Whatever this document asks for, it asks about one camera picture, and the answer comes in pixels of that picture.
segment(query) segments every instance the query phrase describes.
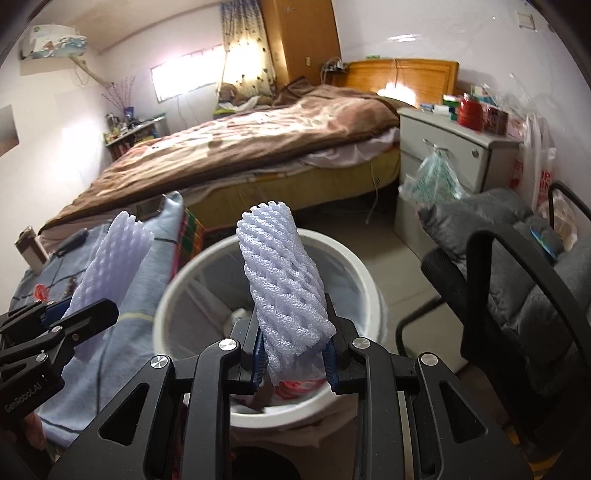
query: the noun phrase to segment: curtain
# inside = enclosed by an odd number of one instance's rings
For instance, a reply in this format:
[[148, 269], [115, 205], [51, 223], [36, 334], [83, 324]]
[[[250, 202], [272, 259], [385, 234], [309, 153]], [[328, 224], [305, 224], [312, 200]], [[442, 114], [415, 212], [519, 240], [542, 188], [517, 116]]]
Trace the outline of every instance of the curtain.
[[233, 0], [220, 9], [226, 50], [222, 82], [246, 97], [272, 97], [275, 70], [258, 0]]

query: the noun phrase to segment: plaid cloth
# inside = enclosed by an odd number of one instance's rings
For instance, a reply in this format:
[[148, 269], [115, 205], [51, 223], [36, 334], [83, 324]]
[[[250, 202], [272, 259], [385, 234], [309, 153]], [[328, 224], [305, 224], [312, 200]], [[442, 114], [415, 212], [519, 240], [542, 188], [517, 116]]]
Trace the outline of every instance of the plaid cloth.
[[203, 250], [205, 227], [185, 209], [185, 217], [178, 232], [177, 253], [174, 259], [173, 276]]

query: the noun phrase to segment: brown blanket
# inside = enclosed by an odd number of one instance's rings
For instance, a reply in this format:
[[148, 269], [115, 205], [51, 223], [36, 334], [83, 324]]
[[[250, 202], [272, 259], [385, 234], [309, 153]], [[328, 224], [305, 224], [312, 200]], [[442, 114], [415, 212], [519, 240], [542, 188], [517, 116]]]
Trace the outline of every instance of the brown blanket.
[[234, 115], [137, 145], [41, 230], [241, 171], [368, 140], [399, 124], [391, 100], [321, 85], [287, 107]]

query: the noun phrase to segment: wooden wardrobe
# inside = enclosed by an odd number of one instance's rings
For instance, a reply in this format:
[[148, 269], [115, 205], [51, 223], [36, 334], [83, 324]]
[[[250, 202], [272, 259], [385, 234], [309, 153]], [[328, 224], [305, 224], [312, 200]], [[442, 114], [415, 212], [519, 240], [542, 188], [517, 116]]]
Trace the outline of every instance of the wooden wardrobe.
[[271, 47], [277, 89], [300, 76], [320, 84], [322, 65], [340, 57], [331, 0], [259, 0]]

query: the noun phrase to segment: white foam net sleeve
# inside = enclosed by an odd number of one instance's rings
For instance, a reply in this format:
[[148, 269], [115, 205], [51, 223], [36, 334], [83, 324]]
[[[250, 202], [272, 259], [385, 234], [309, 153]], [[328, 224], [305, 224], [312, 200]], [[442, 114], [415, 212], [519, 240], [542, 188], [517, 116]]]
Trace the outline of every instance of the white foam net sleeve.
[[242, 215], [236, 234], [271, 381], [325, 377], [322, 350], [336, 329], [326, 313], [324, 284], [291, 210], [283, 202], [261, 203]]
[[[127, 212], [117, 215], [74, 291], [64, 317], [102, 299], [113, 301], [119, 308], [153, 243], [154, 234], [142, 222], [136, 222]], [[104, 332], [78, 345], [76, 357], [90, 360], [103, 335]]]

